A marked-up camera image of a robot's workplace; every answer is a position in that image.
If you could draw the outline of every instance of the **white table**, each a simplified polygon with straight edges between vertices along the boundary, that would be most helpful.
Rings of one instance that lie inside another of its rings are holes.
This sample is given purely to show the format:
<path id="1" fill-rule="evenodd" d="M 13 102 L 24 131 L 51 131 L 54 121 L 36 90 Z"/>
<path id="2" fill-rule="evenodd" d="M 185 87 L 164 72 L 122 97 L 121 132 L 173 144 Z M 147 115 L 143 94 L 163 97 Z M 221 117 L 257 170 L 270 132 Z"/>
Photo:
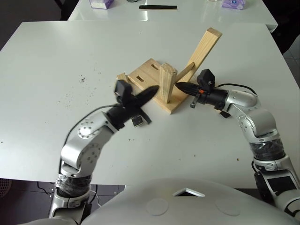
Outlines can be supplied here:
<path id="1" fill-rule="evenodd" d="M 177 5 L 178 10 L 140 10 L 140 5 Z M 243 10 L 221 6 L 222 0 L 140 0 L 135 3 L 114 0 L 105 10 L 92 8 L 89 0 L 79 0 L 69 20 L 262 23 L 270 32 L 278 25 L 262 0 L 247 0 Z"/>
<path id="2" fill-rule="evenodd" d="M 209 26 L 223 36 L 196 74 L 210 68 L 219 84 L 252 87 L 299 171 L 299 88 L 265 25 L 69 21 L 22 23 L 0 52 L 1 177 L 55 181 L 67 132 L 115 102 L 116 75 L 151 57 L 182 70 Z M 191 109 L 191 100 L 173 115 L 149 102 L 144 110 L 153 123 L 127 122 L 104 147 L 92 182 L 186 177 L 255 188 L 252 153 L 237 121 L 209 105 Z"/>

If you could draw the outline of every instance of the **wooden plank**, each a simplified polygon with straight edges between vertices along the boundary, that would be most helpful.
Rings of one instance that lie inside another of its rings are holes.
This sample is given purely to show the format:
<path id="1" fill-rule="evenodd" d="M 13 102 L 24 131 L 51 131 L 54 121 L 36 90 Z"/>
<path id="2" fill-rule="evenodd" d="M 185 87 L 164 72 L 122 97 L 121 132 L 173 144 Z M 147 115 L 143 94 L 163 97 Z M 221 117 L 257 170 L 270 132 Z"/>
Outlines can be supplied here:
<path id="1" fill-rule="evenodd" d="M 125 73 L 117 75 L 117 78 L 118 78 L 118 80 L 124 80 L 127 83 L 129 83 L 129 80 L 127 79 L 127 76 L 125 75 Z"/>
<path id="2" fill-rule="evenodd" d="M 188 72 L 183 78 L 179 80 L 179 82 L 189 82 L 192 76 L 195 74 L 199 66 L 205 60 L 208 53 L 210 53 L 213 46 L 222 36 L 222 33 L 213 29 L 209 28 L 205 34 L 203 35 L 201 41 L 199 42 L 198 46 L 196 47 L 192 57 L 189 59 L 187 66 L 189 66 L 192 62 L 195 63 L 195 66 Z"/>
<path id="3" fill-rule="evenodd" d="M 166 62 L 159 68 L 159 91 L 163 103 L 168 103 L 170 101 L 176 81 L 176 75 L 177 70 Z"/>
<path id="4" fill-rule="evenodd" d="M 176 77 L 176 83 L 183 78 L 193 67 L 195 63 L 191 62 L 188 66 L 186 66 Z"/>

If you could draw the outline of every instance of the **wire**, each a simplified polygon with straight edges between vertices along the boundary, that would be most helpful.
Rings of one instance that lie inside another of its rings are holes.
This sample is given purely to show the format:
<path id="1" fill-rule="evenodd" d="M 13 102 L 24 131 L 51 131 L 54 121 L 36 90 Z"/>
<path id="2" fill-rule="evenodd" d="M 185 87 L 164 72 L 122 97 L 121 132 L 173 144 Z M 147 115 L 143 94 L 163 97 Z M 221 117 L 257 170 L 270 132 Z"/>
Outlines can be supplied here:
<path id="1" fill-rule="evenodd" d="M 248 86 L 245 86 L 245 85 L 235 84 L 235 83 L 223 83 L 223 84 L 218 85 L 216 88 L 219 88 L 219 87 L 222 87 L 222 86 L 236 86 L 236 87 L 246 88 L 246 89 L 252 91 L 253 94 L 257 95 L 257 93 L 252 88 L 250 88 Z"/>
<path id="2" fill-rule="evenodd" d="M 50 195 L 50 194 L 54 193 L 54 191 L 53 192 L 47 192 L 45 189 L 43 189 L 42 187 L 40 187 L 38 181 L 37 181 L 37 187 L 38 187 L 38 189 L 43 190 L 47 195 Z"/>
<path id="3" fill-rule="evenodd" d="M 256 170 L 255 167 L 254 167 L 254 161 L 253 161 L 253 160 L 252 160 L 252 163 L 251 163 L 251 167 L 252 167 L 252 169 L 254 170 L 254 172 L 257 173 L 257 170 Z"/>
<path id="4" fill-rule="evenodd" d="M 67 136 L 66 136 L 66 139 L 65 139 L 65 142 L 63 144 L 63 146 L 66 145 L 67 141 L 68 141 L 68 138 L 71 134 L 71 132 L 73 131 L 73 129 L 82 121 L 84 120 L 84 118 L 90 116 L 92 113 L 94 113 L 95 111 L 99 110 L 99 109 L 103 109 L 103 108 L 108 108 L 108 107 L 114 107 L 114 106 L 117 106 L 118 104 L 113 104 L 113 105 L 104 105 L 104 106 L 101 106 L 101 107 L 98 107 L 96 109 L 94 109 L 93 111 L 89 112 L 88 114 L 86 114 L 84 117 L 82 117 L 74 126 L 72 126 L 72 128 L 69 130 Z"/>
<path id="5" fill-rule="evenodd" d="M 101 205 L 100 205 L 100 203 L 99 203 L 100 197 L 97 195 L 97 193 L 96 193 L 95 191 L 91 190 L 91 192 L 94 192 L 94 193 L 95 193 L 95 195 L 97 196 L 97 199 L 98 199 L 97 205 L 98 205 L 99 207 L 101 207 Z"/>
<path id="6" fill-rule="evenodd" d="M 98 191 L 98 184 L 96 184 L 95 192 L 97 193 L 97 191 Z M 94 201 L 94 199 L 96 198 L 96 193 L 94 194 L 94 196 L 93 196 L 92 200 L 89 202 L 89 204 L 91 204 Z"/>

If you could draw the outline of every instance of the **tissue box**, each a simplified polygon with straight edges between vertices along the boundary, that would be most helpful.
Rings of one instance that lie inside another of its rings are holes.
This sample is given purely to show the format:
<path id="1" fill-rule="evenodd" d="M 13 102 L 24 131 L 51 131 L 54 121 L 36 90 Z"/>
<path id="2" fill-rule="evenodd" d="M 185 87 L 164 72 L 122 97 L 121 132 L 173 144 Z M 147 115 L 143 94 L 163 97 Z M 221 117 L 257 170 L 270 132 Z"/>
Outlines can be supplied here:
<path id="1" fill-rule="evenodd" d="M 92 8 L 108 9 L 113 0 L 90 0 Z"/>
<path id="2" fill-rule="evenodd" d="M 246 0 L 224 0 L 222 7 L 243 9 L 245 6 L 245 3 L 246 3 Z"/>

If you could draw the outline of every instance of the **robotic arm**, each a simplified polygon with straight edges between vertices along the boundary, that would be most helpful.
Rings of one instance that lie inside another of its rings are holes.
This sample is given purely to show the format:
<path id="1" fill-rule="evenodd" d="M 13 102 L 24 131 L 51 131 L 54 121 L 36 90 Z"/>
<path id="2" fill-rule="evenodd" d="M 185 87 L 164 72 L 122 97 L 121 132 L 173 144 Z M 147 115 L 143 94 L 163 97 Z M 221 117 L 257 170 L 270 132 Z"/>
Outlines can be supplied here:
<path id="1" fill-rule="evenodd" d="M 256 94 L 215 88 L 215 77 L 209 69 L 200 73 L 197 82 L 198 85 L 180 82 L 176 86 L 195 96 L 192 108 L 197 102 L 214 105 L 239 122 L 254 155 L 254 176 L 262 199 L 293 217 L 300 213 L 300 183 L 284 152 L 273 115 L 261 107 Z"/>
<path id="2" fill-rule="evenodd" d="M 80 224 L 90 214 L 90 207 L 86 204 L 90 182 L 103 146 L 130 118 L 141 115 L 150 121 L 141 107 L 157 90 L 158 86 L 152 86 L 133 96 L 130 84 L 117 81 L 115 94 L 118 104 L 106 113 L 96 112 L 79 122 L 76 135 L 66 141 L 61 151 L 60 171 L 49 218 L 67 218 L 67 224 Z"/>

